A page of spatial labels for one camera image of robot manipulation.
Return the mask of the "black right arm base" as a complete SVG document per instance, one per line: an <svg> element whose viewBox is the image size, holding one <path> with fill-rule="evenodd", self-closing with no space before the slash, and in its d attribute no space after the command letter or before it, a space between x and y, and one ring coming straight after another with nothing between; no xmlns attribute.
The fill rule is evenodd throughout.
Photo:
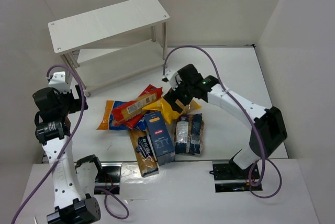
<svg viewBox="0 0 335 224"><path fill-rule="evenodd" d="M248 179L250 169L233 173L228 162L213 162L212 166L209 174L214 177L216 193L248 192L250 190Z"/></svg>

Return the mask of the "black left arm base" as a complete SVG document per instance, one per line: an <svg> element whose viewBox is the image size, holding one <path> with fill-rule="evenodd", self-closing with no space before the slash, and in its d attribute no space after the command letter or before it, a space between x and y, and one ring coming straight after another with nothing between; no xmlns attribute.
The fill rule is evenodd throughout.
<svg viewBox="0 0 335 224"><path fill-rule="evenodd" d="M102 163L102 171L95 179L95 195L105 194L99 188L110 191L114 195L120 193L121 163Z"/></svg>

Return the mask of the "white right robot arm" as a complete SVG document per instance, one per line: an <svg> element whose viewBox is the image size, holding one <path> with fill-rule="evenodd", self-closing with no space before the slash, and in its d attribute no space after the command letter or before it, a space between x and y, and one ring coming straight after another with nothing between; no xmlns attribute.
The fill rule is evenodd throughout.
<svg viewBox="0 0 335 224"><path fill-rule="evenodd" d="M283 116L277 107L265 108L222 88L216 77L202 77L192 64L178 71L165 71L162 80L171 86L164 99L174 111L180 113L182 106L188 105L193 98L202 99L228 112L250 129L249 144L229 161L234 173L248 169L262 155L268 158L287 138Z"/></svg>

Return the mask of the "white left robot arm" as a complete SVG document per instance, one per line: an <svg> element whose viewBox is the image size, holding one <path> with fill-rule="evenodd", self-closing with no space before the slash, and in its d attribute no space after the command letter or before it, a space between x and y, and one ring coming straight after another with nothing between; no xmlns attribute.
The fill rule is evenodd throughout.
<svg viewBox="0 0 335 224"><path fill-rule="evenodd" d="M88 109L79 85L76 90L77 99L72 90L61 93L53 87L40 89L32 96L39 109L35 135L49 160L54 186L54 211L47 215L47 223L94 223L101 219L94 197L95 177L101 164L92 154L75 165L69 141L73 132L68 115Z"/></svg>

